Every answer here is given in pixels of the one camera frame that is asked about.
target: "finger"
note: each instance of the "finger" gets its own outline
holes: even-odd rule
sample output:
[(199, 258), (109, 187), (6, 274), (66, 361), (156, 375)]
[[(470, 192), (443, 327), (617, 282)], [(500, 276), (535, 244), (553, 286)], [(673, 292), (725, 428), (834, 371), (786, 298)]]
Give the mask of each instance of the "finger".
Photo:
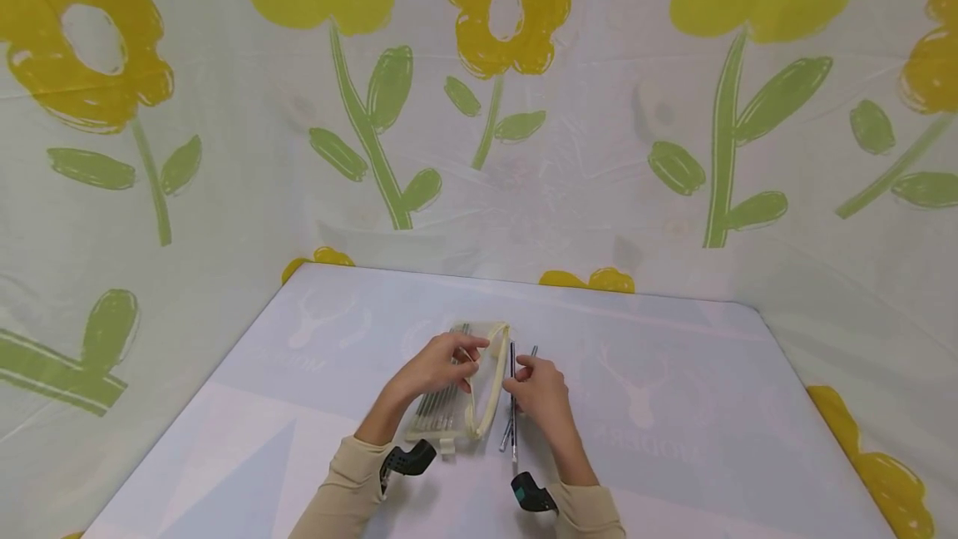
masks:
[(529, 367), (519, 368), (516, 370), (516, 381), (519, 383), (522, 383), (523, 381), (529, 381), (531, 376), (533, 376), (533, 369)]
[(471, 353), (471, 350), (457, 348), (456, 351), (453, 352), (452, 357), (461, 363), (477, 363), (479, 362), (479, 350), (472, 349)]
[(456, 348), (465, 349), (469, 353), (469, 356), (473, 358), (479, 355), (477, 349), (489, 348), (489, 339), (486, 338), (466, 335), (465, 333), (450, 333), (449, 335), (452, 336), (452, 341)]
[(511, 395), (516, 395), (516, 396), (518, 396), (518, 394), (521, 393), (522, 390), (524, 389), (522, 387), (522, 383), (519, 383), (519, 381), (516, 380), (515, 377), (509, 377), (503, 380), (502, 388), (505, 389), (506, 392), (510, 393)]
[(449, 364), (449, 380), (450, 381), (462, 381), (467, 377), (471, 377), (475, 373), (478, 373), (479, 363), (459, 363), (459, 364)]
[(522, 364), (523, 367), (535, 368), (549, 361), (537, 358), (536, 356), (530, 356), (529, 354), (519, 354), (516, 356), (516, 362)]

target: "sleeve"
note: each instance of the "sleeve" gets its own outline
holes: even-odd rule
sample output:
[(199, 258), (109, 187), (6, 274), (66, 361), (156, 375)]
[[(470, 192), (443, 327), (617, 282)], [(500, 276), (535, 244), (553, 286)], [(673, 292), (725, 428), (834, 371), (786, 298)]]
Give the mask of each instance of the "sleeve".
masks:
[(353, 539), (383, 502), (379, 468), (392, 444), (371, 445), (354, 437), (343, 439), (329, 464), (329, 475), (296, 522), (289, 539)]
[(572, 487), (562, 482), (549, 485), (559, 507), (556, 539), (623, 539), (625, 528), (619, 510), (606, 487)]

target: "table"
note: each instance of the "table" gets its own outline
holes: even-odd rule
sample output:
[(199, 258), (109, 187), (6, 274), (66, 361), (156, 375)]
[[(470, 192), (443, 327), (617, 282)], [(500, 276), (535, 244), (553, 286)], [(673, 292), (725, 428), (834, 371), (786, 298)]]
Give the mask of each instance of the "table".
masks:
[[(748, 307), (321, 264), (279, 290), (84, 538), (285, 538), (386, 380), (460, 319), (508, 321), (519, 351), (565, 371), (633, 537), (893, 538)], [(552, 537), (554, 515), (511, 495), (506, 413), (503, 393), (487, 440), (393, 475), (366, 537)], [(555, 480), (531, 421), (519, 455)]]

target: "fabric wall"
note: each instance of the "fabric wall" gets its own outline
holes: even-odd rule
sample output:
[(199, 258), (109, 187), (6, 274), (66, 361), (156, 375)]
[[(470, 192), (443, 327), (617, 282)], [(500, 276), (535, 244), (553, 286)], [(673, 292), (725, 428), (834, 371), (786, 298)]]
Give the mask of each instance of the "fabric wall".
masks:
[(269, 301), (299, 216), (232, 2), (0, 1), (0, 534), (51, 539)]
[(0, 518), (81, 531), (301, 257), (755, 306), (958, 537), (956, 5), (4, 0)]

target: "flower stem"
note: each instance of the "flower stem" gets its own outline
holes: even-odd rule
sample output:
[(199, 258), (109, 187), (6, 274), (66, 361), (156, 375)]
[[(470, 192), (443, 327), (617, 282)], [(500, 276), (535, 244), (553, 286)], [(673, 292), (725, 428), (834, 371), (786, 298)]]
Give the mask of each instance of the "flower stem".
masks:
[(843, 219), (849, 218), (859, 210), (864, 209), (865, 206), (870, 205), (878, 196), (887, 192), (895, 184), (897, 178), (900, 178), (910, 166), (915, 165), (915, 161), (921, 159), (928, 152), (928, 149), (934, 146), (934, 143), (938, 141), (941, 134), (945, 133), (954, 118), (956, 118), (956, 115), (953, 112), (946, 112), (946, 114), (935, 119), (925, 130), (925, 133), (921, 134), (918, 140), (915, 140), (915, 143), (899, 156), (899, 160), (888, 167), (888, 170), (880, 177), (872, 181), (865, 190), (845, 200), (845, 203), (837, 207), (836, 214)]
[(486, 156), (489, 156), (489, 150), (492, 148), (492, 135), (496, 133), (496, 118), (499, 117), (499, 103), (502, 101), (502, 82), (503, 75), (496, 75), (496, 80), (492, 83), (492, 99), (489, 103), (489, 115), (486, 116), (486, 129), (481, 134), (479, 149), (477, 155), (472, 158), (472, 168), (481, 171), (481, 166), (486, 164)]
[(735, 125), (738, 118), (738, 85), (742, 81), (745, 32), (739, 33), (725, 57), (718, 79), (712, 112), (712, 198), (705, 226), (704, 248), (724, 248), (728, 237), (725, 216), (732, 204), (735, 180)]
[(339, 30), (332, 22), (329, 24), (329, 43), (333, 46), (336, 81), (339, 83), (339, 94), (343, 99), (346, 115), (349, 117), (349, 123), (353, 124), (353, 131), (357, 134), (359, 143), (366, 151), (366, 156), (369, 156), (370, 165), (373, 167), (373, 177), (376, 177), (379, 193), (383, 194), (386, 210), (389, 210), (389, 218), (393, 222), (393, 229), (413, 229), (413, 219), (409, 210), (406, 210), (402, 203), (402, 190), (399, 190), (393, 168), (389, 166), (389, 161), (386, 160), (383, 144), (379, 142), (379, 135), (370, 121), (366, 106), (359, 99), (353, 80), (349, 78), (346, 56), (343, 54), (343, 48), (339, 41)]
[(131, 121), (133, 137), (136, 138), (136, 148), (140, 151), (143, 168), (146, 169), (146, 179), (150, 180), (150, 193), (153, 197), (153, 210), (156, 210), (156, 226), (160, 234), (160, 245), (169, 245), (174, 241), (174, 232), (170, 229), (170, 212), (166, 209), (166, 196), (160, 187), (160, 176), (156, 172), (156, 161), (150, 151), (150, 143), (146, 141), (146, 134), (140, 117), (133, 117)]

